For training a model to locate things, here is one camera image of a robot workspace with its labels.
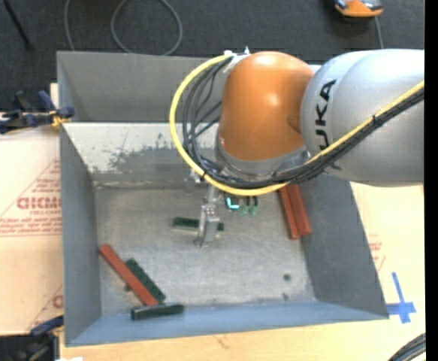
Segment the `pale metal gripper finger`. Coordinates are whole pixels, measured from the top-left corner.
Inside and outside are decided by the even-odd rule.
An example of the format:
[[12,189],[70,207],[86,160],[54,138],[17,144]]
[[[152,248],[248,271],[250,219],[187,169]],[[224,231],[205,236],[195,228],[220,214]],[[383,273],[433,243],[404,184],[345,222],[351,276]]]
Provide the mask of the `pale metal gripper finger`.
[[207,217],[207,242],[213,242],[215,240],[219,224],[220,217],[215,215]]
[[203,247],[207,242],[207,224],[210,216],[210,207],[201,206],[200,217],[198,220],[198,235],[195,237],[194,244],[196,247]]

